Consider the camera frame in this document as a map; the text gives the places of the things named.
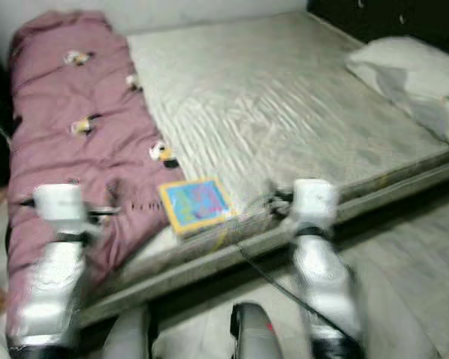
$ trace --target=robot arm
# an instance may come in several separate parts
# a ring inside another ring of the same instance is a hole
[[[42,185],[35,190],[33,202],[39,215],[53,226],[56,237],[33,268],[28,300],[19,310],[16,336],[11,338],[15,350],[10,354],[72,358],[85,281],[83,250],[94,230],[77,185]]]
[[[329,240],[337,217],[338,192],[326,181],[296,181],[291,217],[297,224],[293,264],[302,300],[330,319],[333,328],[308,311],[311,350],[316,359],[360,359],[361,316],[349,268]]]

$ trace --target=mattress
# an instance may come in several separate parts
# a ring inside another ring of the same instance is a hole
[[[361,44],[309,14],[128,41],[150,113],[186,177],[218,178],[245,214],[185,242],[163,230],[101,294],[136,288],[98,301],[85,322],[131,305],[131,295],[145,300],[238,263],[239,253],[220,249],[272,227],[268,213],[249,211],[269,180],[333,182],[345,221],[449,178],[449,146],[349,73],[344,57]],[[273,230],[250,241],[265,253],[284,237]]]

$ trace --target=cartoon print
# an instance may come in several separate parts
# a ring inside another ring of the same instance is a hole
[[[99,117],[101,117],[101,114],[92,114],[81,119],[80,121],[75,121],[72,123],[70,131],[74,135],[79,135],[82,133],[88,135],[94,129],[94,120]]]
[[[161,161],[166,168],[177,168],[180,166],[173,151],[166,146],[165,142],[158,141],[150,148],[150,157],[154,161]]]
[[[126,84],[131,91],[143,91],[143,87],[140,85],[140,80],[136,74],[128,75],[126,77]]]
[[[65,57],[65,64],[73,66],[83,66],[94,55],[93,52],[69,51]]]

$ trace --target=colorful book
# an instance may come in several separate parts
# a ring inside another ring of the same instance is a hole
[[[235,212],[216,179],[172,182],[159,187],[166,213],[179,235],[226,221]]]

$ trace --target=pink blanket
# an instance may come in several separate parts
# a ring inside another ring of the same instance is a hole
[[[70,62],[75,52],[81,55]],[[85,201],[106,206],[110,186],[119,182],[122,212],[104,225],[88,253],[98,284],[168,224],[157,186],[183,175],[150,155],[159,130],[139,90],[126,81],[134,73],[126,39],[113,34],[101,13],[50,12],[25,24],[13,39],[10,70],[15,113],[22,118],[12,141],[8,191],[7,331],[13,334],[30,264],[53,240],[35,210],[20,206],[36,186],[78,180]],[[95,114],[101,117],[91,121],[90,132],[70,130]]]

